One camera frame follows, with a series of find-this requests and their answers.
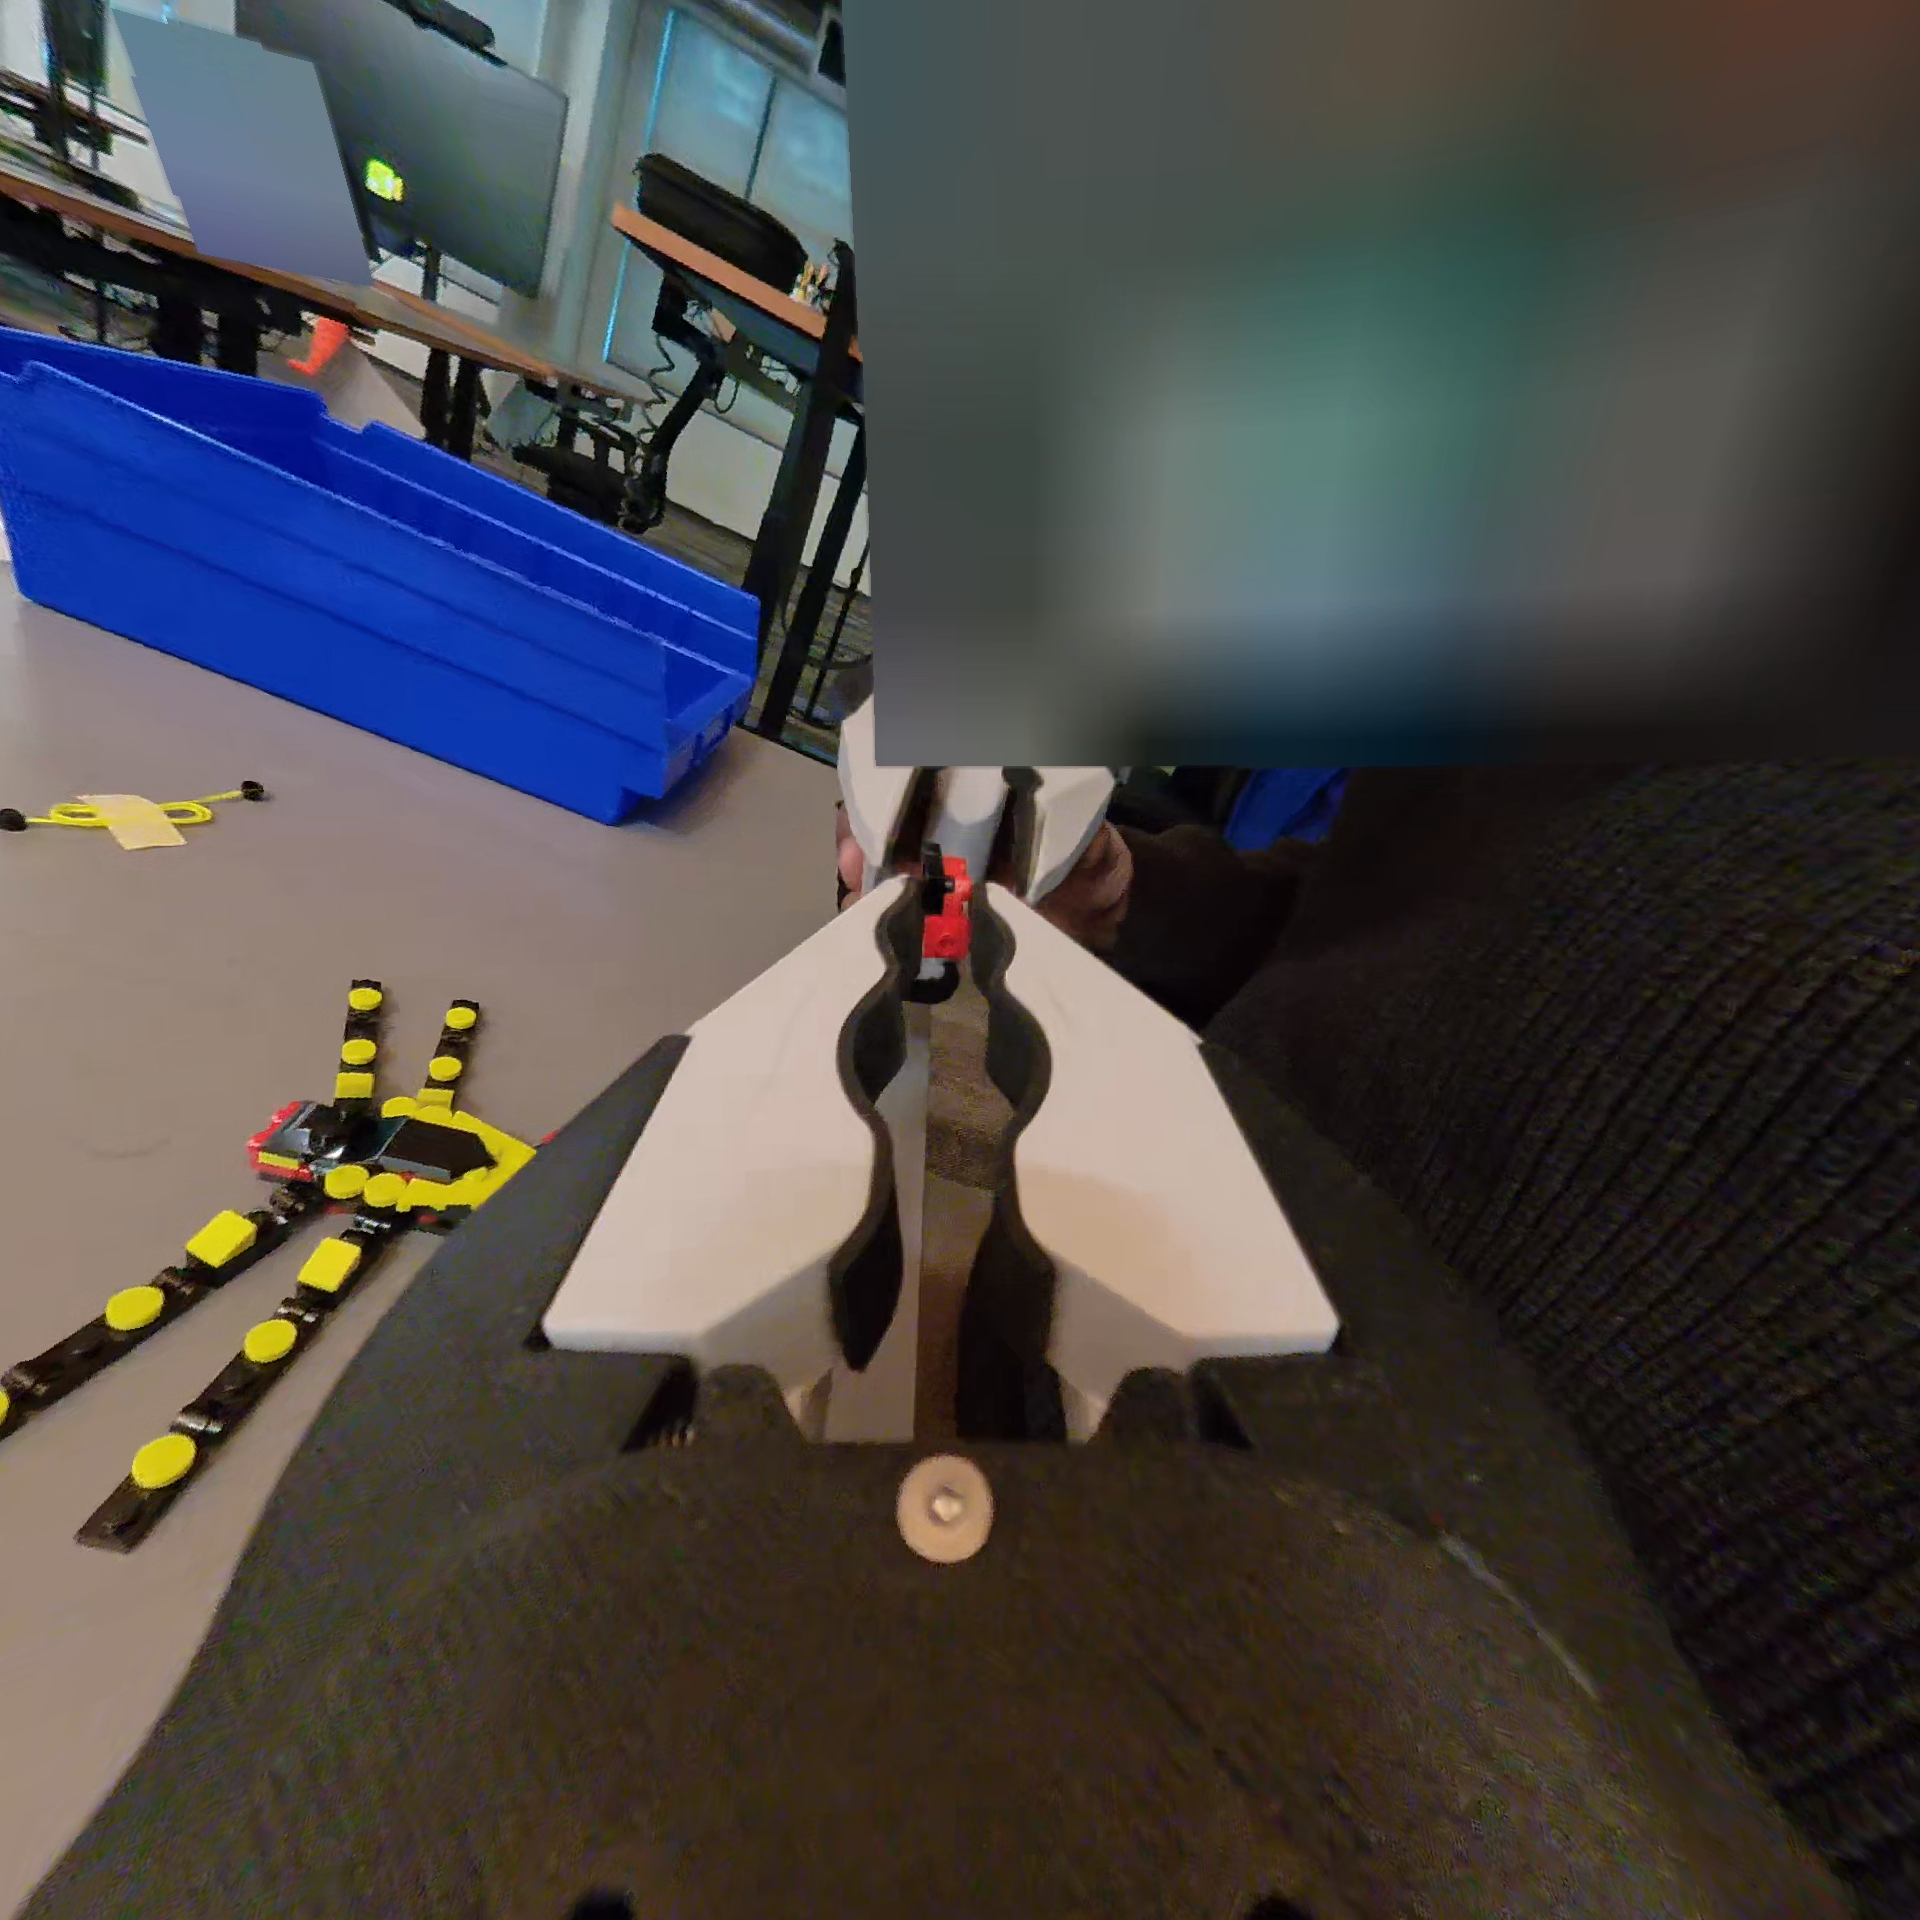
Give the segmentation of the wooden desk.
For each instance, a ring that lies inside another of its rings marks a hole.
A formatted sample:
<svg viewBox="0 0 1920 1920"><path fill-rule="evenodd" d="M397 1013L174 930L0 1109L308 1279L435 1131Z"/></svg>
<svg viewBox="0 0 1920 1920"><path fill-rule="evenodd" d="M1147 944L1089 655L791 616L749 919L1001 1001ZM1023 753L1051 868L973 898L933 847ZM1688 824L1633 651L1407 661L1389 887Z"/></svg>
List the wooden desk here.
<svg viewBox="0 0 1920 1920"><path fill-rule="evenodd" d="M472 456L481 373L541 388L558 373L441 304L380 282L318 279L203 253L191 235L57 173L3 170L5 257L40 273L153 300L150 348L159 360L238 376L259 373L261 338L297 335L305 321L412 341L428 349L423 435L457 457Z"/></svg>
<svg viewBox="0 0 1920 1920"><path fill-rule="evenodd" d="M769 362L795 380L740 589L759 617L749 730L806 748L821 722L803 693L821 696L831 673L843 631L821 635L821 626L868 485L853 251L831 249L831 288L824 307L814 307L640 208L615 205L609 224L660 271L655 341L689 356L678 399L643 447L640 498L649 508L665 503L681 433L744 362Z"/></svg>

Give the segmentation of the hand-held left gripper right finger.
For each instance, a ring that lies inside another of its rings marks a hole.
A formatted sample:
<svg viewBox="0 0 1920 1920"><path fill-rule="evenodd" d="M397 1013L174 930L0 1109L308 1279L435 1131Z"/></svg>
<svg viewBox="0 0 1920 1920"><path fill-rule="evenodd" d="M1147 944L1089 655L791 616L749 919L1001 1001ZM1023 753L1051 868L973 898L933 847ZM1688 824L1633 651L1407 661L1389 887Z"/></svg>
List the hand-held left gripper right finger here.
<svg viewBox="0 0 1920 1920"><path fill-rule="evenodd" d="M1078 1443L1128 1376L1333 1353L1336 1307L1200 1039L999 884L971 969L1009 1115L959 1309L959 1433Z"/></svg>

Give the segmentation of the small red lego piece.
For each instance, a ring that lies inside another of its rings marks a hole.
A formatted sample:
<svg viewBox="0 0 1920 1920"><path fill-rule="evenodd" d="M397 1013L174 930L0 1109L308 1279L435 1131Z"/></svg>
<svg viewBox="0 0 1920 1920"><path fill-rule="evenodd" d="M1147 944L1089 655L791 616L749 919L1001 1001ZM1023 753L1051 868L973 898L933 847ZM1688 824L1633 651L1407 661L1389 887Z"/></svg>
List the small red lego piece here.
<svg viewBox="0 0 1920 1920"><path fill-rule="evenodd" d="M973 881L961 856L926 844L921 859L921 965L908 1000L923 1007L948 1001L971 954Z"/></svg>

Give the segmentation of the person's black knit sweater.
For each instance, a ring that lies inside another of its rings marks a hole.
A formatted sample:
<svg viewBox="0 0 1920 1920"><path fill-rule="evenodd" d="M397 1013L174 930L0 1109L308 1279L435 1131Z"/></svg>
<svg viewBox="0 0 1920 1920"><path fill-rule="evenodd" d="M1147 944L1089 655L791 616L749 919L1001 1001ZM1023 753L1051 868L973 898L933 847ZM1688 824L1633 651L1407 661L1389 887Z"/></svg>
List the person's black knit sweater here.
<svg viewBox="0 0 1920 1920"><path fill-rule="evenodd" d="M1207 1033L1495 1307L1763 1783L1916 1915L1916 761L1472 793L1353 789Z"/></svg>

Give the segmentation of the person's right hand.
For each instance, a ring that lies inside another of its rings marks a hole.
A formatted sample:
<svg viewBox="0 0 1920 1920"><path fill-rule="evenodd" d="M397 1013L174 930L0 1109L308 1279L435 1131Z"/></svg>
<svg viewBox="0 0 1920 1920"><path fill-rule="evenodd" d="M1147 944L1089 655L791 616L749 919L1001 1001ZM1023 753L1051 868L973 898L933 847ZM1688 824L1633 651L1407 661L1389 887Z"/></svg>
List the person's right hand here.
<svg viewBox="0 0 1920 1920"><path fill-rule="evenodd" d="M1040 900L1049 927L1094 954L1108 954L1128 912L1134 851L1112 824L1102 824L1068 875Z"/></svg>

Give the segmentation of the black yellow lego spider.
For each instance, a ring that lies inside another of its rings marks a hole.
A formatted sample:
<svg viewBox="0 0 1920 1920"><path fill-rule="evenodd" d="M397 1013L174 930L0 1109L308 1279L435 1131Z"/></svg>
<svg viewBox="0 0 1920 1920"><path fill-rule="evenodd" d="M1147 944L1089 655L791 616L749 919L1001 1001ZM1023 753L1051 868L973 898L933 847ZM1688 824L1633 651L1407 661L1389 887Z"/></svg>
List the black yellow lego spider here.
<svg viewBox="0 0 1920 1920"><path fill-rule="evenodd" d="M177 1259L119 1288L79 1329L5 1370L3 1433L14 1437L313 1220L326 1224L289 1292L132 1455L124 1479L77 1528L77 1548L108 1555L142 1548L395 1243L451 1236L536 1156L534 1144L460 1104L484 1009L453 1000L421 1088L389 1096L380 1088L385 1003L381 980L355 978L328 1096L284 1104L247 1140L247 1164L262 1185L259 1204L220 1212L182 1241Z"/></svg>

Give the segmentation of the dark monitor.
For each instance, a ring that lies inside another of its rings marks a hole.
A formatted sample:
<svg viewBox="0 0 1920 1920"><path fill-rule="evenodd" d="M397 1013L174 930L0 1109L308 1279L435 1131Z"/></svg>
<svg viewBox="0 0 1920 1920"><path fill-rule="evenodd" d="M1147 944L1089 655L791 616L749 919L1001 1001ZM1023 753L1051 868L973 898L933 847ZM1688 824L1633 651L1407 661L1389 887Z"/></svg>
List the dark monitor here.
<svg viewBox="0 0 1920 1920"><path fill-rule="evenodd" d="M239 39L313 66L367 239L536 297L566 101L460 4L239 2Z"/></svg>

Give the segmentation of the blue plastic bin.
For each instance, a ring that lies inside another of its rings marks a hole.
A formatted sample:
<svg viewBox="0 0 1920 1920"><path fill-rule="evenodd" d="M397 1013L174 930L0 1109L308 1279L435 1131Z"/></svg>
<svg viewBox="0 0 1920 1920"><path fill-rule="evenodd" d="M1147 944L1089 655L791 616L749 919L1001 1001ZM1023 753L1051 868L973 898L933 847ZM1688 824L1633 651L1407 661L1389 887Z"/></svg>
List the blue plastic bin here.
<svg viewBox="0 0 1920 1920"><path fill-rule="evenodd" d="M751 700L755 607L323 396L5 330L5 527L36 607L600 826Z"/></svg>

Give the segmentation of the black bag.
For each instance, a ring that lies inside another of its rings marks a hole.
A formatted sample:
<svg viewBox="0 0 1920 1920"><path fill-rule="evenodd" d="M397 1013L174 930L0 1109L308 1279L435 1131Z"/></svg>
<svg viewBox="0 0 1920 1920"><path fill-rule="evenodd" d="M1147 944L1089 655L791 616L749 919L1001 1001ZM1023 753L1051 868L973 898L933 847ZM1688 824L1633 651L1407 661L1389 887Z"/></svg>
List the black bag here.
<svg viewBox="0 0 1920 1920"><path fill-rule="evenodd" d="M777 296L792 293L808 253L772 213L655 152L637 159L633 176L643 217Z"/></svg>

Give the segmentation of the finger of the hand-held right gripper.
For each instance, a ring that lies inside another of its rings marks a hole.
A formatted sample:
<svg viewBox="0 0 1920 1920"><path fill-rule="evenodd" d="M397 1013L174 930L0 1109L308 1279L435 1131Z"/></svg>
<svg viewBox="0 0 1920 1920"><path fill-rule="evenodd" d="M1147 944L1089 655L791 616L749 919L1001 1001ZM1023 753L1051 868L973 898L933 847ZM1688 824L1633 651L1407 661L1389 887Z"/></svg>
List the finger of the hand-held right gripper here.
<svg viewBox="0 0 1920 1920"><path fill-rule="evenodd" d="M837 748L837 887L854 900L896 875L923 871L940 765L881 763L877 707L854 707Z"/></svg>
<svg viewBox="0 0 1920 1920"><path fill-rule="evenodd" d="M942 769L933 844L967 859L975 887L1004 873L1022 900L1044 898L1102 826L1108 769Z"/></svg>

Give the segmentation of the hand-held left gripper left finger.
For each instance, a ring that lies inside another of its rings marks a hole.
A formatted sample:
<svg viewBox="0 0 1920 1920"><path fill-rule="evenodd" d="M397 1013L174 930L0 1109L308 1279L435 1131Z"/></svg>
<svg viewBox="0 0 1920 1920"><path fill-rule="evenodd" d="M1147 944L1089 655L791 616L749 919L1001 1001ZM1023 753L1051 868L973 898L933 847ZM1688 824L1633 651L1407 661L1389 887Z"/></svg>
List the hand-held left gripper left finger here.
<svg viewBox="0 0 1920 1920"><path fill-rule="evenodd" d="M887 881L688 1032L541 1320L563 1353L755 1365L806 1437L917 1429L927 1017Z"/></svg>

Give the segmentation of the person's right forearm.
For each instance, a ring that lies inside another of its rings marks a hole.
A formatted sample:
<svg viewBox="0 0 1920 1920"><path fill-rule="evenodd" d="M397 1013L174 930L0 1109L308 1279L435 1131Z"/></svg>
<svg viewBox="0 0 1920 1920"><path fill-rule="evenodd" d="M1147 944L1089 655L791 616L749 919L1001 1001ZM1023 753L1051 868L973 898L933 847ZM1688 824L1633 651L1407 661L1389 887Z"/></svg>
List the person's right forearm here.
<svg viewBox="0 0 1920 1920"><path fill-rule="evenodd" d="M1200 824L1116 824L1126 884L1108 965L1191 1032L1245 1055L1283 1051L1299 994L1280 948L1334 827L1331 813L1316 833L1237 849Z"/></svg>

